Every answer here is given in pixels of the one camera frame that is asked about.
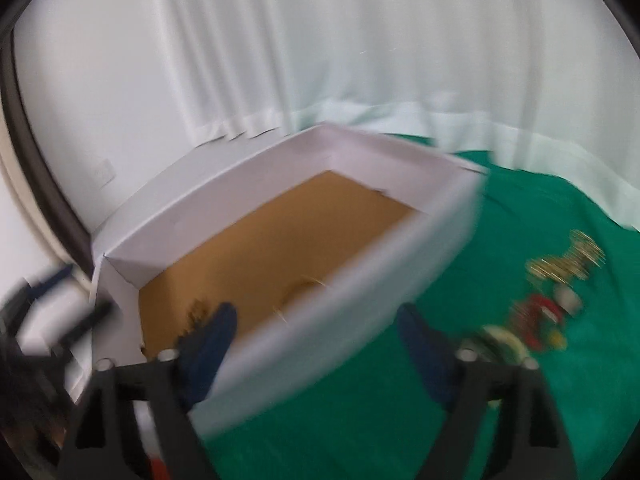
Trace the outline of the gold bangle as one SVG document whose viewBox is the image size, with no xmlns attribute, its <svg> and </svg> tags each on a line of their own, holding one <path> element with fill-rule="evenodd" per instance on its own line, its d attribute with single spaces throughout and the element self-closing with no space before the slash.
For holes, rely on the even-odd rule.
<svg viewBox="0 0 640 480">
<path fill-rule="evenodd" d="M 328 285 L 326 282 L 321 281 L 318 278 L 313 278 L 309 275 L 303 275 L 295 282 L 288 285 L 288 287 L 282 292 L 280 299 L 272 307 L 272 310 L 285 325 L 288 325 L 285 310 L 290 304 L 311 292 L 316 292 L 318 289 L 326 289 L 327 287 Z"/>
</svg>

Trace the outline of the gold ornate earring jewelry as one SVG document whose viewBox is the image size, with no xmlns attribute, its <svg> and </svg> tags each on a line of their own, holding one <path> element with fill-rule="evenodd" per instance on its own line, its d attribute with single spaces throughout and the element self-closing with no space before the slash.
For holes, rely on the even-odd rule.
<svg viewBox="0 0 640 480">
<path fill-rule="evenodd" d="M 593 268 L 604 263 L 602 248 L 586 233 L 570 232 L 570 247 L 559 256 L 545 256 L 526 263 L 529 281 L 540 286 L 546 281 L 569 285 L 574 280 L 585 281 Z"/>
</svg>

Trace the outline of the cream white bangle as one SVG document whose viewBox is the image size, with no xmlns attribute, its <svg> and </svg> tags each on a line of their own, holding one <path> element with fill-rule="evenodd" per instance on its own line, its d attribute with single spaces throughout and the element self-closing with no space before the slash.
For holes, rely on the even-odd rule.
<svg viewBox="0 0 640 480">
<path fill-rule="evenodd" d="M 480 338 L 495 362 L 522 365 L 532 357 L 526 344 L 503 326 L 485 325 L 480 330 Z"/>
</svg>

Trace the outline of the green cloth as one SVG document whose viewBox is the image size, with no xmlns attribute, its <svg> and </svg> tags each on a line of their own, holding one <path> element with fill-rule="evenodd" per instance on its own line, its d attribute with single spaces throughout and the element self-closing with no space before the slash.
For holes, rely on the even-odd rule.
<svg viewBox="0 0 640 480">
<path fill-rule="evenodd" d="M 530 260 L 567 250 L 583 232 L 603 250 L 575 284 L 582 310 L 547 324 L 536 353 L 582 479 L 639 474 L 639 234 L 618 226 L 558 177 L 465 158 L 488 178 L 472 240 L 416 297 L 422 318 L 480 356 L 523 354 L 516 341 L 533 292 Z M 205 443 L 224 479 L 411 479 L 446 417 L 388 328 L 331 374 Z"/>
</svg>

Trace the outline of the white cardboard box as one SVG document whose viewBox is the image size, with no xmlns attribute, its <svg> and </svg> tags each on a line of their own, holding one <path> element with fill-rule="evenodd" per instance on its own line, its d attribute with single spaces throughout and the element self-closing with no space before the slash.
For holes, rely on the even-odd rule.
<svg viewBox="0 0 640 480">
<path fill-rule="evenodd" d="M 323 124 L 197 148 L 94 233 L 93 293 L 119 306 L 96 360 L 141 363 L 201 310 L 238 331 L 192 413 L 212 436 L 328 374 L 386 329 L 470 239 L 487 178 L 475 162 L 397 136 Z M 303 275 L 326 289 L 273 312 Z"/>
</svg>

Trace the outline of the white curtain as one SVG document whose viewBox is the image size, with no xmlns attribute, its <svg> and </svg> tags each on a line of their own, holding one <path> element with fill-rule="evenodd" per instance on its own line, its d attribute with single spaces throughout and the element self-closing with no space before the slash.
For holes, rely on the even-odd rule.
<svg viewBox="0 0 640 480">
<path fill-rule="evenodd" d="M 319 122 L 555 174 L 639 223 L 638 37 L 610 0 L 156 0 L 190 141 Z"/>
</svg>

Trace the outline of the dark door frame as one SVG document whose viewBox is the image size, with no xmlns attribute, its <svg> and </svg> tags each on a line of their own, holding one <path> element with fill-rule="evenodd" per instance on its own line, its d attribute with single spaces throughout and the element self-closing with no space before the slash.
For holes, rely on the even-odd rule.
<svg viewBox="0 0 640 480">
<path fill-rule="evenodd" d="M 92 277 L 91 236 L 79 220 L 41 153 L 32 132 L 17 77 L 14 35 L 1 47 L 1 160 L 18 202 L 44 246 L 56 258 L 75 263 L 80 277 Z"/>
</svg>

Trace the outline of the wall socket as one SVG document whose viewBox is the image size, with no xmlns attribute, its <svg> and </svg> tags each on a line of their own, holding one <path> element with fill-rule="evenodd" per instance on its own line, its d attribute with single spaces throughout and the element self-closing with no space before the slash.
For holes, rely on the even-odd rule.
<svg viewBox="0 0 640 480">
<path fill-rule="evenodd" d="M 104 188 L 116 177 L 115 169 L 108 159 L 102 159 L 98 162 L 94 167 L 93 174 L 99 188 Z"/>
</svg>

